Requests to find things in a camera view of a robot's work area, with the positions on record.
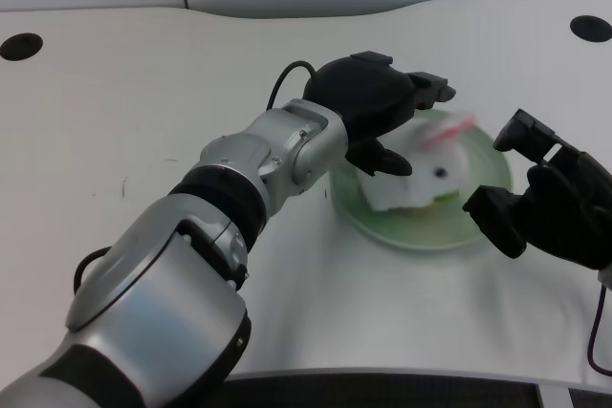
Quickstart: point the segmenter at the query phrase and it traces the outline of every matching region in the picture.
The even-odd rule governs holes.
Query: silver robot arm
[[[308,100],[209,144],[76,284],[62,343],[0,392],[0,408],[184,407],[222,382],[251,334],[236,291],[266,223],[343,158],[409,175],[376,137],[454,95],[446,80],[391,62],[366,52],[313,70]]]

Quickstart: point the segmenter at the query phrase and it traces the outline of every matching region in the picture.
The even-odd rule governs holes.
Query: table surface
[[[612,22],[612,0],[442,0],[343,18],[248,20],[134,9],[0,14],[0,41],[42,51],[0,60],[0,386],[64,334],[78,261],[113,244],[224,134],[264,109],[280,71],[365,50],[457,89],[494,136],[521,107],[612,166],[612,42],[570,21]],[[292,73],[277,102],[301,96]],[[508,160],[515,189],[529,163]],[[274,217],[241,290],[253,323],[237,375],[368,369],[554,381],[612,392],[587,365],[596,273],[533,248],[444,253],[381,246],[335,211],[327,177]],[[612,367],[612,305],[596,359]]]

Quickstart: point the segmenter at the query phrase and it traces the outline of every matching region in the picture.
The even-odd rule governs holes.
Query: green plate
[[[416,118],[441,118],[444,112],[418,112]],[[461,207],[478,185],[512,190],[510,166],[493,149],[493,140],[478,127],[457,135],[470,160],[470,177],[458,193],[438,199],[429,207],[373,211],[361,193],[355,166],[344,162],[330,174],[336,207],[361,230],[390,245],[413,250],[443,250],[463,246],[482,237],[470,214]]]

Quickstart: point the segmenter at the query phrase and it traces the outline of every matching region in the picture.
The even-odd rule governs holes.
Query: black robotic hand
[[[448,81],[426,73],[393,69],[393,58],[364,52],[321,67],[304,90],[304,98],[338,113],[348,134],[346,159],[373,176],[376,171],[409,176],[410,163],[376,139],[414,117],[414,110],[455,96]]]
[[[612,176],[603,166],[522,110],[493,147],[536,163],[522,196],[480,186],[463,207],[499,250],[516,258],[529,243],[591,269],[612,263]]]

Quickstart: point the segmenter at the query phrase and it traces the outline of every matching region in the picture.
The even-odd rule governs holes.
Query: wire
[[[313,80],[313,84],[315,83],[315,74],[317,71],[315,71],[315,68],[309,62],[306,62],[306,61],[292,62],[290,65],[288,65],[285,68],[282,74],[278,77],[278,80],[276,81],[276,84],[274,85],[274,88],[272,89],[270,100],[268,100],[268,106],[266,107],[266,111],[272,109],[274,105],[274,100],[276,99],[276,94],[278,93],[278,90],[280,89],[280,85],[283,84],[283,80],[289,74],[289,72],[295,69],[296,67],[303,67],[304,69],[306,69],[310,73],[310,77]]]
[[[96,250],[95,252],[90,253],[89,255],[87,255],[85,258],[83,258],[80,261],[80,263],[76,267],[75,279],[73,281],[75,294],[77,294],[77,290],[80,289],[80,282],[83,277],[83,272],[85,271],[87,266],[90,263],[92,263],[94,260],[97,260],[98,258],[103,257],[106,254],[106,252],[108,252],[109,250],[110,250],[110,247],[101,248],[99,250]]]
[[[591,329],[591,337],[589,338],[589,346],[586,350],[586,358],[589,361],[589,365],[591,365],[591,368],[597,373],[600,373],[605,376],[612,376],[612,371],[600,367],[597,363],[595,363],[595,360],[593,359],[593,348],[595,347],[595,338],[597,336],[597,330],[600,327],[601,314],[603,313],[603,302],[605,301],[606,290],[606,286],[601,286],[600,303],[597,305],[595,321],[593,322],[593,329]]]

